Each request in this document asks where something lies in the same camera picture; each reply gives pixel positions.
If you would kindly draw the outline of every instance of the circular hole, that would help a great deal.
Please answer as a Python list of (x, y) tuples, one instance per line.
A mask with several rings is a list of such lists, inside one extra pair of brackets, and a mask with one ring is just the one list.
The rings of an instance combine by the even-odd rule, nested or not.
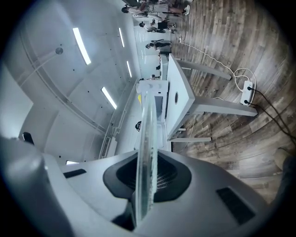
[(59, 55), (62, 54), (63, 51), (64, 51), (64, 50), (63, 50), (62, 48), (56, 48), (56, 49), (55, 49), (55, 53), (56, 53), (56, 54), (59, 54)]
[(176, 92), (176, 94), (175, 94), (175, 104), (177, 104), (178, 98), (179, 98), (179, 95), (178, 95), (178, 92)]

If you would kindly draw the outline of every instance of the light strip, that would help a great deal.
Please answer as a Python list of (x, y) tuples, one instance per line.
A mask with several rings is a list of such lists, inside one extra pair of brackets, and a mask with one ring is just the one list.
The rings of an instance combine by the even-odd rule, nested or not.
[(72, 164), (77, 164), (79, 162), (74, 162), (74, 161), (66, 161), (66, 165), (72, 165)]
[(121, 29), (120, 28), (119, 28), (119, 34), (120, 34), (120, 38), (121, 38), (122, 47), (124, 47), (124, 42), (123, 42), (123, 38), (122, 38), (122, 34), (121, 34)]
[(82, 38), (81, 38), (81, 35), (79, 33), (79, 29), (78, 28), (73, 28), (73, 32), (74, 32), (74, 35), (75, 35), (79, 50), (80, 50), (80, 52), (81, 52), (81, 54), (83, 56), (83, 59), (84, 59), (85, 63), (88, 65), (88, 64), (91, 63), (91, 60), (89, 59), (87, 51), (86, 51), (86, 49), (84, 47), (84, 44), (82, 42)]
[(129, 65), (129, 61), (126, 61), (126, 64), (128, 65), (128, 69), (129, 69), (129, 75), (131, 77), (131, 71), (130, 71), (130, 65)]
[(109, 95), (108, 91), (106, 90), (105, 87), (103, 87), (101, 89), (101, 91), (104, 93), (104, 95), (107, 97), (107, 99), (109, 100), (109, 102), (112, 104), (112, 106), (114, 107), (114, 109), (117, 108), (117, 105), (115, 104), (114, 100), (112, 100), (111, 96)]

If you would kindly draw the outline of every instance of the table leg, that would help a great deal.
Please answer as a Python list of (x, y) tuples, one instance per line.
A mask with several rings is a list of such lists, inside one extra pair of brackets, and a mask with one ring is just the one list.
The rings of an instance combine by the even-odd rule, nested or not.
[(172, 143), (197, 143), (197, 142), (210, 142), (212, 140), (211, 137), (191, 137), (191, 138), (185, 138), (185, 137), (178, 137), (178, 138), (172, 138), (170, 142)]
[(196, 97), (190, 108), (190, 114), (198, 112), (226, 113), (245, 116), (256, 116), (257, 110), (241, 104), (219, 100)]
[(196, 70), (203, 71), (206, 73), (211, 73), (211, 74), (219, 76), (219, 77), (223, 77), (227, 80), (230, 80), (232, 78), (232, 76), (229, 74), (226, 74), (222, 71), (219, 71), (219, 70), (216, 70), (213, 68), (210, 68), (208, 66), (200, 65), (198, 63), (187, 62), (187, 61), (182, 61), (182, 60), (177, 60), (177, 62), (179, 63), (180, 67), (182, 67), (182, 68), (196, 69)]

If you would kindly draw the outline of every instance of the white table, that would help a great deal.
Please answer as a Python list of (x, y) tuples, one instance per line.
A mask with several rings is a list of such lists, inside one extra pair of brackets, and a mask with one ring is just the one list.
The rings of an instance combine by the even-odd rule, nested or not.
[(237, 114), (245, 116), (256, 116), (257, 111), (252, 107), (229, 101), (203, 98), (195, 96), (183, 68), (197, 69), (211, 73), (224, 79), (230, 80), (231, 76), (221, 71), (203, 66), (197, 63), (184, 62), (169, 56), (167, 80), (169, 81), (168, 103), (166, 113), (166, 135), (170, 142), (208, 142), (210, 137), (199, 138), (173, 138), (181, 125), (192, 114), (203, 114), (205, 112)]

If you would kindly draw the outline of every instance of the wooden floor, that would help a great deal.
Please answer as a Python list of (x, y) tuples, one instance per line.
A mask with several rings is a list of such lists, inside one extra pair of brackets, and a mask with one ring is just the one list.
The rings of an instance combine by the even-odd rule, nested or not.
[[(252, 1), (194, 0), (190, 15), (184, 19), (186, 25), (183, 19), (176, 20), (177, 37), (182, 35), (184, 43), (205, 51), (233, 71), (252, 70), (257, 78), (257, 89), (278, 109), (295, 135), (296, 67), (288, 42), (272, 18)], [(174, 35), (172, 41), (175, 57), (228, 72), (193, 48), (177, 43)], [(197, 70), (184, 69), (184, 72), (197, 96), (221, 97), (239, 103), (241, 92), (234, 80), (227, 81)], [(255, 94), (253, 103), (276, 117), (260, 94)], [(256, 117), (198, 115), (192, 137), (212, 137), (213, 141), (189, 143), (181, 154), (226, 169), (271, 202), (281, 180), (281, 170), (272, 155), (278, 147), (293, 149), (293, 145), (263, 111), (258, 110), (258, 113)], [(184, 124), (187, 131), (180, 137), (189, 137), (193, 118)], [(173, 144), (174, 152), (181, 151), (185, 145)]]

